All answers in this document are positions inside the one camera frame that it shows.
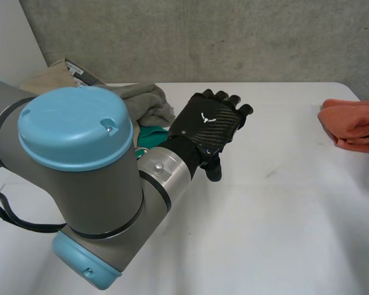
concrete wall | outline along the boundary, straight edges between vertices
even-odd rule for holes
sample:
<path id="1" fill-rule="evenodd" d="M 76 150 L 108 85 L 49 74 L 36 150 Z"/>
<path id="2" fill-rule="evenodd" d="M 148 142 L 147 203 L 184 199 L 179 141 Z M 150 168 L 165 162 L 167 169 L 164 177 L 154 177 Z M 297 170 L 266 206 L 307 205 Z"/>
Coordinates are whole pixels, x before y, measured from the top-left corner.
<path id="1" fill-rule="evenodd" d="M 335 81 L 369 99 L 369 0 L 21 0 L 48 63 L 105 82 Z"/>
<path id="2" fill-rule="evenodd" d="M 18 85 L 47 68 L 17 0 L 0 0 L 0 80 Z"/>

screw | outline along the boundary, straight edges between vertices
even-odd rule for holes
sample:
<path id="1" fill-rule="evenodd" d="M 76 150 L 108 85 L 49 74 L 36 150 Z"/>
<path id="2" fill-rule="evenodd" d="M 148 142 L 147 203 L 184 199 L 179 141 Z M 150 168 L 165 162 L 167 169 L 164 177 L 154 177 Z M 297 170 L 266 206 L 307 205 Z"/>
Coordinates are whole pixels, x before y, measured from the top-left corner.
<path id="1" fill-rule="evenodd" d="M 154 164 L 154 167 L 153 167 L 153 173 L 158 175 L 158 174 L 161 174 L 162 172 L 164 171 L 164 165 L 160 162 L 157 162 Z"/>

white logo on glove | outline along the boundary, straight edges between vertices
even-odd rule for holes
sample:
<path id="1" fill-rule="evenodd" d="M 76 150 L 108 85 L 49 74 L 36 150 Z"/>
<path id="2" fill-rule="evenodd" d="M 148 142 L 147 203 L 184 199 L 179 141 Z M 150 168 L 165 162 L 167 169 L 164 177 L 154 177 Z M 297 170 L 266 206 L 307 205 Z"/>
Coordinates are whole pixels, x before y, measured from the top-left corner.
<path id="1" fill-rule="evenodd" d="M 214 122 L 214 121 L 216 121 L 216 119 L 208 119 L 208 118 L 205 118 L 205 116 L 204 116 L 204 113 L 202 112 L 201 113 L 201 117 L 202 117 L 202 119 L 204 120 L 204 123 L 207 123 L 207 122 Z"/>

gray cloth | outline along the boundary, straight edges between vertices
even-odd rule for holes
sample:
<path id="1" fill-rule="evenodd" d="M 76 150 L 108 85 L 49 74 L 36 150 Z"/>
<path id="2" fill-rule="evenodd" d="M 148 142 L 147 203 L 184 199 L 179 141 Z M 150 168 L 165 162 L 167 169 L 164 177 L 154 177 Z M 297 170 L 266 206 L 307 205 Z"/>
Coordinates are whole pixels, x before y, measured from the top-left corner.
<path id="1" fill-rule="evenodd" d="M 131 120 L 141 126 L 168 127 L 175 119 L 173 107 L 167 103 L 165 93 L 155 84 L 132 84 L 113 87 L 95 85 L 108 89 L 123 99 Z"/>

green fabric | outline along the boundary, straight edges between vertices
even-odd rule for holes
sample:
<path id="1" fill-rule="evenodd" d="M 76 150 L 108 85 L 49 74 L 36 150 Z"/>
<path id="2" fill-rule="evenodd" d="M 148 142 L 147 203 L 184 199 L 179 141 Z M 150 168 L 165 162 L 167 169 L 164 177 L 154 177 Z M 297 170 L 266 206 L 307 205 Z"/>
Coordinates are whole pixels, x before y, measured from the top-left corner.
<path id="1" fill-rule="evenodd" d="M 140 135 L 138 136 L 138 147 L 151 149 L 158 146 L 168 138 L 168 131 L 159 126 L 140 127 Z M 145 153 L 144 150 L 137 151 L 137 158 Z"/>

